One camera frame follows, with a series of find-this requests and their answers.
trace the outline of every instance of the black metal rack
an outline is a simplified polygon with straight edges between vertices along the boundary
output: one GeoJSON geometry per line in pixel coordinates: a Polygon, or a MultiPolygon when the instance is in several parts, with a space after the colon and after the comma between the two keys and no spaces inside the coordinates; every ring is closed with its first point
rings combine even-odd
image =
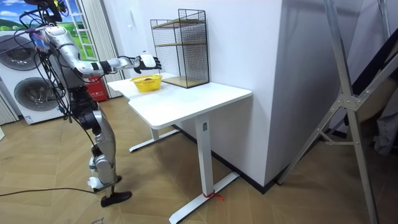
{"type": "Polygon", "coordinates": [[[184,88],[209,83],[205,12],[179,9],[178,19],[152,19],[150,24],[162,81],[184,88]]]}

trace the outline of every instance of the yellow basket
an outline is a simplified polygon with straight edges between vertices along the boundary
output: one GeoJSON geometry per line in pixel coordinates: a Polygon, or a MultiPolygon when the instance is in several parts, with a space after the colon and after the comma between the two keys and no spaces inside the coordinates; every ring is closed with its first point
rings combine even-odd
{"type": "Polygon", "coordinates": [[[161,75],[144,75],[141,77],[132,78],[130,80],[136,84],[138,91],[141,93],[158,90],[160,88],[160,84],[162,83],[161,75]]]}

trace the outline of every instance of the washing machine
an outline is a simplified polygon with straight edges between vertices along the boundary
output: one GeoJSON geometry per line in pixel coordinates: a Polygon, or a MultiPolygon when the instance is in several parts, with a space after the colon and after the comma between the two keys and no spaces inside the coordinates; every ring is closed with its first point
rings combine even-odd
{"type": "Polygon", "coordinates": [[[36,50],[33,43],[25,44],[30,41],[29,36],[24,34],[2,42],[13,35],[14,31],[0,32],[0,77],[26,122],[33,124],[63,116],[49,87],[52,80],[44,80],[37,70],[36,65],[47,77],[39,57],[34,57],[36,50]]]}

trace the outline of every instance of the window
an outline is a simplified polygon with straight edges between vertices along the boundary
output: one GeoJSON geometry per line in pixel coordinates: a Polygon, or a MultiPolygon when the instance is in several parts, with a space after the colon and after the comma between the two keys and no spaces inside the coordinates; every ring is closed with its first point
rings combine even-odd
{"type": "Polygon", "coordinates": [[[57,25],[64,26],[64,28],[69,31],[80,49],[82,60],[98,60],[92,41],[93,38],[88,30],[79,4],[77,4],[75,0],[65,0],[65,2],[69,10],[69,16],[63,17],[65,22],[60,22],[57,25]]]}

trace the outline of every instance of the desk top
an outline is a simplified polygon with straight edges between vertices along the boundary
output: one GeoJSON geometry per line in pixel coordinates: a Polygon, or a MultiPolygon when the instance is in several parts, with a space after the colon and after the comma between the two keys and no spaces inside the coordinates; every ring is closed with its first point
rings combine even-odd
{"type": "Polygon", "coordinates": [[[139,93],[130,79],[108,85],[129,99],[129,106],[153,129],[170,126],[252,95],[250,90],[213,82],[189,89],[162,82],[159,90],[146,93],[139,93]]]}

